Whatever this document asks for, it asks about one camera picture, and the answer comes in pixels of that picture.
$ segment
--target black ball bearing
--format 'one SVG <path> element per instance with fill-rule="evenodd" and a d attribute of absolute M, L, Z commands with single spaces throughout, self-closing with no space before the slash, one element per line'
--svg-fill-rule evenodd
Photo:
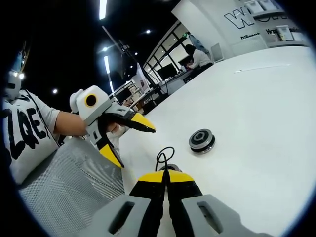
<path fill-rule="evenodd" d="M 215 144 L 215 136 L 209 129 L 201 129 L 195 132 L 189 139 L 189 145 L 193 152 L 204 154 L 209 152 Z"/>

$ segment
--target black letter print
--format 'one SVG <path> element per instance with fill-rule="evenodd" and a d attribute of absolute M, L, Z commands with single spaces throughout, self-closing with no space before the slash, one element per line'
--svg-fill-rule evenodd
<path fill-rule="evenodd" d="M 8 133 L 9 133 L 11 156 L 13 159 L 18 159 L 23 149 L 25 148 L 25 142 L 19 141 L 15 145 L 14 134 L 13 134 L 12 111 L 10 109 L 3 110 L 3 118 L 6 118 L 6 117 L 8 117 L 8 130 L 9 130 Z"/>
<path fill-rule="evenodd" d="M 44 131 L 39 131 L 38 130 L 38 126 L 40 125 L 40 121 L 38 120 L 33 120 L 32 115 L 36 114 L 36 110 L 34 108 L 30 108 L 26 110 L 32 125 L 33 130 L 35 131 L 35 134 L 37 135 L 37 137 L 39 137 L 40 139 L 45 138 L 47 135 Z"/>
<path fill-rule="evenodd" d="M 29 145 L 30 148 L 34 149 L 35 144 L 38 144 L 39 141 L 36 139 L 36 137 L 32 133 L 32 128 L 28 120 L 28 117 L 26 116 L 25 113 L 18 110 L 18 118 L 19 118 L 20 132 L 21 132 L 21 136 L 23 140 L 25 141 L 27 145 Z"/>

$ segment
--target person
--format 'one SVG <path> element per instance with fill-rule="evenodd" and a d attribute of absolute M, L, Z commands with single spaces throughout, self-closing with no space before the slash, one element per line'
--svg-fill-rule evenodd
<path fill-rule="evenodd" d="M 18 72 L 11 70 L 2 99 L 5 159 L 16 184 L 58 149 L 55 136 L 84 136 L 86 125 L 79 115 L 46 105 L 36 95 L 21 89 Z M 116 130 L 110 124 L 107 131 Z"/>
<path fill-rule="evenodd" d="M 204 52 L 195 48 L 193 45 L 186 45 L 185 51 L 188 55 L 193 57 L 193 63 L 187 64 L 188 68 L 196 69 L 200 67 L 202 71 L 204 71 L 213 65 L 209 57 Z"/>

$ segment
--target desk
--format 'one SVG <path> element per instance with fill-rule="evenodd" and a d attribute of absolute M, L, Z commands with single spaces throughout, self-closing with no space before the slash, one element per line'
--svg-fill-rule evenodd
<path fill-rule="evenodd" d="M 142 100 L 145 99 L 145 97 L 149 96 L 151 94 L 151 92 L 153 91 L 153 88 L 150 88 L 148 91 L 146 91 L 143 95 L 141 95 L 141 97 L 139 97 L 133 104 L 131 104 L 131 106 L 129 106 L 130 108 L 133 108 L 135 105 L 137 105 L 139 102 L 141 102 Z"/>
<path fill-rule="evenodd" d="M 185 85 L 185 79 L 188 78 L 193 73 L 193 70 L 189 70 L 185 73 L 182 73 L 174 78 L 170 79 L 169 81 L 165 82 L 167 85 L 162 82 L 160 83 L 161 89 L 164 93 L 168 93 L 169 95 L 176 92 L 178 89 Z"/>
<path fill-rule="evenodd" d="M 157 133 L 130 129 L 122 136 L 125 191 L 154 171 L 162 148 L 173 146 L 169 163 L 190 174 L 203 194 L 234 209 L 252 231 L 280 236 L 316 183 L 313 57 L 307 47 L 271 48 L 198 75 L 147 115 Z M 216 144 L 195 155 L 188 141 L 201 128 L 214 133 Z"/>

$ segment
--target window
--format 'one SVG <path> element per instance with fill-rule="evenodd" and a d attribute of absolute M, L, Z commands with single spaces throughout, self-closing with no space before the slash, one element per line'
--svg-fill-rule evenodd
<path fill-rule="evenodd" d="M 151 58 L 148 62 L 152 67 L 157 63 L 156 59 L 154 57 Z"/>
<path fill-rule="evenodd" d="M 173 61 L 178 65 L 178 67 L 181 68 L 181 65 L 178 62 L 187 57 L 188 54 L 184 50 L 184 47 L 182 47 L 182 45 L 179 45 L 170 53 L 170 56 L 172 57 Z"/>
<path fill-rule="evenodd" d="M 171 34 L 165 42 L 162 43 L 162 46 L 166 49 L 169 50 L 175 43 L 177 42 L 176 37 L 174 34 Z"/>
<path fill-rule="evenodd" d="M 165 54 L 165 51 L 163 50 L 163 48 L 159 47 L 158 50 L 155 53 L 155 57 L 158 60 L 160 60 L 164 54 Z"/>
<path fill-rule="evenodd" d="M 187 44 L 192 45 L 191 40 L 190 40 L 189 38 L 187 38 L 185 41 L 183 41 L 182 44 L 183 44 L 184 46 L 186 46 Z"/>
<path fill-rule="evenodd" d="M 169 56 L 166 56 L 166 57 L 163 58 L 163 59 L 161 60 L 161 62 L 160 62 L 160 64 L 161 64 L 163 67 L 169 65 L 170 63 L 171 63 L 171 64 L 174 66 L 174 68 L 177 70 L 177 68 L 176 68 L 175 65 L 172 63 L 172 61 L 171 61 L 171 59 L 170 59 Z"/>
<path fill-rule="evenodd" d="M 181 38 L 182 35 L 185 33 L 185 32 L 188 32 L 187 28 L 184 27 L 184 25 L 179 25 L 175 30 L 174 30 L 174 33 L 176 34 L 177 37 Z"/>
<path fill-rule="evenodd" d="M 149 76 L 153 79 L 155 84 L 158 84 L 160 82 L 160 79 L 157 78 L 156 74 L 153 71 L 149 72 Z"/>
<path fill-rule="evenodd" d="M 147 65 L 146 67 L 144 67 L 144 69 L 145 69 L 145 71 L 146 71 L 147 73 L 149 73 L 149 71 L 151 70 L 148 65 Z"/>

